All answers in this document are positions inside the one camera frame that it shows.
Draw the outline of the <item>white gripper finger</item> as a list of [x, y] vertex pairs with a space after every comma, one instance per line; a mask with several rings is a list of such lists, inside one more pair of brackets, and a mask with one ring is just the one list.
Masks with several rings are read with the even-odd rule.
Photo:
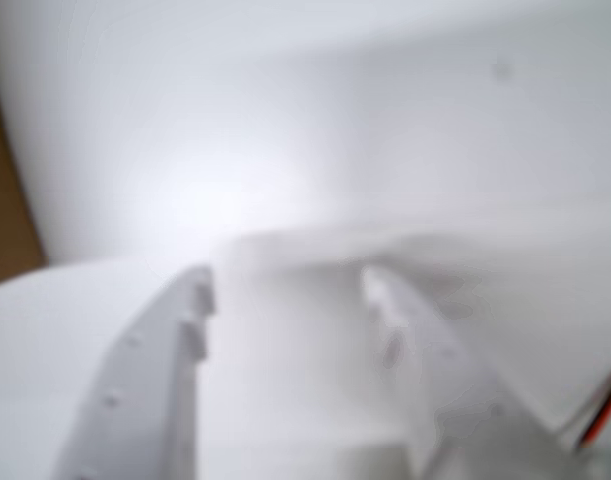
[[213, 274], [46, 269], [0, 284], [0, 479], [195, 479]]
[[405, 422], [415, 479], [583, 479], [563, 447], [414, 286], [383, 267], [361, 272], [375, 367]]

